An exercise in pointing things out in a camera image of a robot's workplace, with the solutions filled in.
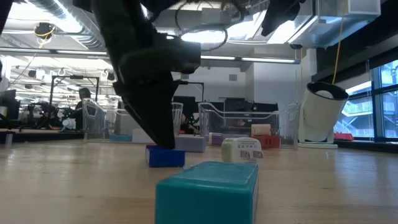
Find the wooden table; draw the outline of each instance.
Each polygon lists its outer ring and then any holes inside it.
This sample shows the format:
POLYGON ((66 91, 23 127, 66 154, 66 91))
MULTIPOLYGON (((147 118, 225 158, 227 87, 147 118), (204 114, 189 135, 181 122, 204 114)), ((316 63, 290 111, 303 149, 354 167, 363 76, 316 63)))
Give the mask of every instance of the wooden table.
MULTIPOLYGON (((178 171, 148 168, 143 145, 15 144, 0 149, 0 223, 153 223, 155 185, 178 171)), ((398 223, 396 155, 265 151, 259 184, 257 224, 398 223)))

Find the plastic storage container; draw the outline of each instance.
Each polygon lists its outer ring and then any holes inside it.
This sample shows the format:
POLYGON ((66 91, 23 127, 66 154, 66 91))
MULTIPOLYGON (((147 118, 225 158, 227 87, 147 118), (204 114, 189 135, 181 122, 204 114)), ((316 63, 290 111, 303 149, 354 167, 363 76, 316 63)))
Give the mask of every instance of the plastic storage container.
MULTIPOLYGON (((183 105, 173 103, 174 132, 180 129, 183 105)), ((83 129, 88 142, 152 144, 153 141, 126 110, 105 110, 96 101, 83 100, 83 129)))
POLYGON ((161 180, 155 224, 254 224, 258 170, 255 164, 203 162, 161 180))
POLYGON ((225 136, 242 134, 258 139, 265 144, 262 144, 263 149, 272 147, 297 148, 300 113, 300 105, 298 104, 291 104, 284 111, 272 113, 220 111, 211 103, 199 103, 198 106, 200 132, 207 140, 210 133, 221 133, 225 136), (271 126, 271 135, 253 135, 252 124, 269 124, 271 126))

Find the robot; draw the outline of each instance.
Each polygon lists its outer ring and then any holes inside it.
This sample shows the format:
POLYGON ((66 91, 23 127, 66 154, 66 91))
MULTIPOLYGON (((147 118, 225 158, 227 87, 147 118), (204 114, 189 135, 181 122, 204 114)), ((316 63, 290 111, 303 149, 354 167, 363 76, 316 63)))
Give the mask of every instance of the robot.
MULTIPOLYGON (((201 45, 168 39, 152 22, 179 0, 74 0, 76 7, 92 12, 101 29, 112 66, 118 78, 114 89, 126 111, 159 146, 174 149, 172 97, 178 87, 171 72, 191 74, 200 66, 201 45), (152 15, 144 16, 144 5, 152 15)), ((245 8, 233 3, 241 13, 245 8)), ((262 23, 267 36, 287 20, 295 19, 305 0, 271 0, 262 23)), ((0 31, 11 8, 5 0, 0 11, 0 31)))

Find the lavender block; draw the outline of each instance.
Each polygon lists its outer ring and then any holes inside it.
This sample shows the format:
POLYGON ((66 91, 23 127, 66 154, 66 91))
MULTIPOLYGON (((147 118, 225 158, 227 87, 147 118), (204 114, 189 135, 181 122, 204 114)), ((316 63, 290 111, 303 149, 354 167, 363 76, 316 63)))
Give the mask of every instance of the lavender block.
POLYGON ((206 139, 199 136, 176 136, 175 148, 185 152, 205 152, 206 139))
POLYGON ((209 134, 209 145, 211 146, 220 146, 224 141, 224 135, 221 133, 210 133, 209 134))

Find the teal box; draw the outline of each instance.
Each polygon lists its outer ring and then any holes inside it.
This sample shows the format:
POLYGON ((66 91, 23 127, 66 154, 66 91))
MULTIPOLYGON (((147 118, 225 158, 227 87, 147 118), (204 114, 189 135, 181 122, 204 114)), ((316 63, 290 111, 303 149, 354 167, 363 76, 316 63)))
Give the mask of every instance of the teal box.
POLYGON ((155 224, 254 224, 258 166, 203 162, 156 185, 155 224))

